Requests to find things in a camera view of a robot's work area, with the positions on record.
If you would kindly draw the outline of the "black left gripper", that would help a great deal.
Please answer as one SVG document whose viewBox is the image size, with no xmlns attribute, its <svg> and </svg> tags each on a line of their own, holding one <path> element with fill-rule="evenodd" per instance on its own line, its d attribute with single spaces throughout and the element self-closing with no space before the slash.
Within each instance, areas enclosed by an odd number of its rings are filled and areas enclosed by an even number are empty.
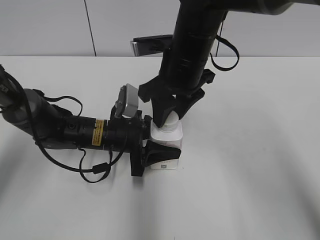
<svg viewBox="0 0 320 240">
<path fill-rule="evenodd" d="M 145 168 L 152 169 L 176 169 L 178 167 L 181 149 L 175 146 L 162 145 L 151 140 L 144 147 L 144 167 L 142 165 L 143 130 L 151 126 L 153 118 L 145 115 L 142 119 L 142 111 L 138 110 L 134 117 L 116 117 L 116 108 L 110 113 L 110 120 L 106 130 L 106 146 L 108 151 L 118 152 L 118 155 L 110 161 L 115 165 L 124 153 L 129 153 L 131 176 L 142 177 Z"/>
</svg>

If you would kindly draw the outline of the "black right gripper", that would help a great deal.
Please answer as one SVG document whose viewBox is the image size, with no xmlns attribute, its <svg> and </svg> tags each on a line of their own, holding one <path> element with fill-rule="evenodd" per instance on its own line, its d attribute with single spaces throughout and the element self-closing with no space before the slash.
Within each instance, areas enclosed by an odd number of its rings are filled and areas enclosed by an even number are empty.
<svg viewBox="0 0 320 240">
<path fill-rule="evenodd" d="M 138 89 L 138 96 L 143 102 L 151 100 L 153 122 L 157 127 L 162 127 L 175 109 L 179 119 L 182 119 L 205 96 L 202 86 L 211 84 L 216 76 L 205 69 L 206 60 L 201 61 L 200 65 L 193 65 L 186 59 L 180 59 L 177 63 L 172 62 L 173 59 L 173 51 L 166 49 L 158 75 Z"/>
</svg>

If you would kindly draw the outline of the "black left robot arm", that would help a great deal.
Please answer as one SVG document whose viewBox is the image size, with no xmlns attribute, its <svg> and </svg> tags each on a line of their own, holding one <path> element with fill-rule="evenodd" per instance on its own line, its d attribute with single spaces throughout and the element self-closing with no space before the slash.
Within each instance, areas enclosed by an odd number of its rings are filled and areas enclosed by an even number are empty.
<svg viewBox="0 0 320 240">
<path fill-rule="evenodd" d="M 151 140 L 152 118 L 135 108 L 125 114 L 127 87 L 121 88 L 109 119 L 74 115 L 57 105 L 37 89 L 23 88 L 4 69 L 0 71 L 0 112 L 5 121 L 32 136 L 44 156 L 55 165 L 82 178 L 88 173 L 101 174 L 105 179 L 124 153 L 129 153 L 131 174 L 141 177 L 146 167 L 162 161 L 177 159 L 181 150 Z M 109 160 L 85 169 L 65 165 L 54 159 L 48 150 L 88 149 L 107 151 Z"/>
</svg>

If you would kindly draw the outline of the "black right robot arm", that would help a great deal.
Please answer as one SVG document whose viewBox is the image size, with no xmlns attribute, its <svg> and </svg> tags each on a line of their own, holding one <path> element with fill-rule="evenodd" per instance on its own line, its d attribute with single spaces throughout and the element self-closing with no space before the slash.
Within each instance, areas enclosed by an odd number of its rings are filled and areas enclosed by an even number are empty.
<svg viewBox="0 0 320 240">
<path fill-rule="evenodd" d="M 215 77 L 205 68 L 213 43 L 230 44 L 218 36 L 228 12 L 279 15 L 292 4 L 291 0 L 182 0 L 173 34 L 134 38 L 136 56 L 163 54 L 158 75 L 138 90 L 143 102 L 152 103 L 157 127 L 172 111 L 182 119 L 204 97 L 202 86 Z"/>
</svg>

